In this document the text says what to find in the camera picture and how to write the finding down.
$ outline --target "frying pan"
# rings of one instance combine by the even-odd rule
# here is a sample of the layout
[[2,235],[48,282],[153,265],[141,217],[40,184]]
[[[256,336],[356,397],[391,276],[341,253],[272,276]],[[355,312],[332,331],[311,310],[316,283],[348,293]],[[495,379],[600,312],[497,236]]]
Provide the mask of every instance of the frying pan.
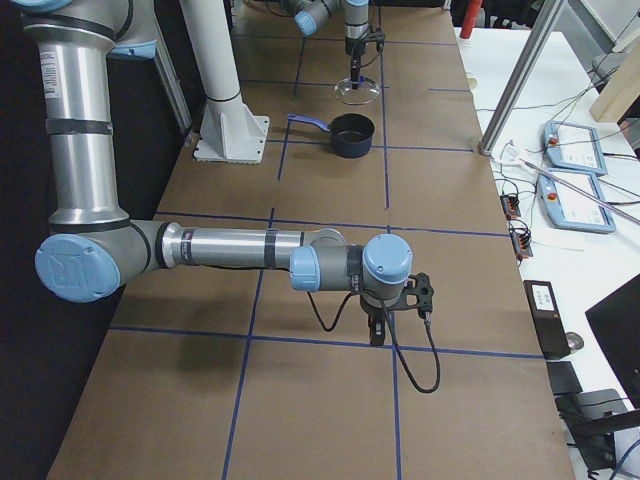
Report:
[[358,158],[366,155],[371,148],[375,127],[373,122],[359,113],[345,113],[327,124],[322,120],[305,115],[290,113],[291,122],[309,123],[331,134],[333,152],[344,158]]

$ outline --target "metal bar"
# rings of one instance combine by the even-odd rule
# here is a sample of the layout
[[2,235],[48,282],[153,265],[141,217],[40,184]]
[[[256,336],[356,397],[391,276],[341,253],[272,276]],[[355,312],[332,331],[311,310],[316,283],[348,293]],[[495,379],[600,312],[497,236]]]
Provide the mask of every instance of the metal bar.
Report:
[[491,155],[491,151],[495,146],[500,133],[509,119],[509,115],[513,110],[513,107],[520,96],[533,67],[542,52],[547,39],[553,28],[560,18],[562,9],[564,8],[567,0],[547,0],[544,2],[538,19],[531,30],[529,39],[520,54],[520,58],[513,69],[513,73],[507,82],[507,86],[504,89],[502,97],[498,102],[496,111],[491,117],[489,126],[485,131],[482,140],[480,141],[479,150],[483,155]]
[[625,220],[629,220],[631,223],[635,223],[636,225],[640,225],[640,219],[637,219],[636,217],[634,217],[632,215],[629,215],[627,212],[624,212],[624,211],[620,210],[619,208],[614,207],[613,205],[609,205],[604,200],[600,200],[598,197],[594,197],[590,193],[585,192],[584,190],[582,190],[582,189],[576,187],[575,185],[573,185],[572,183],[569,183],[566,180],[563,180],[560,177],[555,176],[553,173],[548,172],[544,168],[540,168],[537,165],[534,165],[533,163],[530,163],[530,162],[524,162],[524,164],[527,167],[529,167],[529,168],[535,170],[536,172],[540,173],[541,175],[544,175],[545,177],[550,178],[554,182],[557,182],[560,185],[564,185],[565,187],[570,188],[574,192],[579,193],[583,197],[586,197],[589,200],[597,203],[598,205],[600,205],[605,210],[609,210],[610,212],[615,213],[616,215],[624,218]]
[[164,41],[162,30],[160,29],[158,19],[155,15],[153,16],[153,20],[156,25],[157,31],[156,56],[154,57],[153,61],[156,65],[156,70],[160,75],[160,82],[162,83],[162,86],[167,93],[167,98],[169,99],[169,103],[171,104],[173,115],[176,118],[176,122],[178,122],[180,133],[186,135],[192,123],[191,113],[189,112],[187,101],[185,100],[182,88],[180,87],[180,80],[178,79],[178,75],[173,68],[173,62],[171,61],[171,56],[169,55],[167,44]]

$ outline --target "pan handle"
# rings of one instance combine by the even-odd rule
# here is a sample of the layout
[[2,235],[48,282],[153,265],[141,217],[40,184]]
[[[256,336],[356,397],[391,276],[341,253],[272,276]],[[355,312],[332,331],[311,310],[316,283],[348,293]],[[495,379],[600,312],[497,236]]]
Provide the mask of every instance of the pan handle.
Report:
[[287,119],[290,122],[300,122],[300,123],[309,123],[311,125],[315,125],[320,130],[328,132],[330,130],[329,125],[318,118],[307,117],[305,115],[297,115],[295,113],[290,113],[287,115]]

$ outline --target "white mounting base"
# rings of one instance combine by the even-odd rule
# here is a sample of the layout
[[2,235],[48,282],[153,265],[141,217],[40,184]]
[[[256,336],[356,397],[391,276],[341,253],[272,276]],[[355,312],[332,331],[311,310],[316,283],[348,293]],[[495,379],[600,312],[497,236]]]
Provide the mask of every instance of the white mounting base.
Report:
[[225,113],[216,114],[207,105],[200,128],[201,140],[194,152],[196,160],[253,164],[262,161],[269,117],[253,116],[245,104],[242,104],[242,109],[245,122],[241,123],[246,123],[246,128],[238,128],[237,122],[230,120]]

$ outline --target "red cylinder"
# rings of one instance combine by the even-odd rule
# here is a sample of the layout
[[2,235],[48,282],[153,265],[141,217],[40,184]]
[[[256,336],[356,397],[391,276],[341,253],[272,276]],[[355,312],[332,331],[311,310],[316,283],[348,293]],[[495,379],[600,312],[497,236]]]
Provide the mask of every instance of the red cylinder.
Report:
[[480,13],[480,7],[482,7],[482,0],[471,0],[469,5],[467,5],[467,13],[462,23],[460,38],[467,39],[471,36],[471,31],[476,24],[476,18],[478,18],[478,13]]

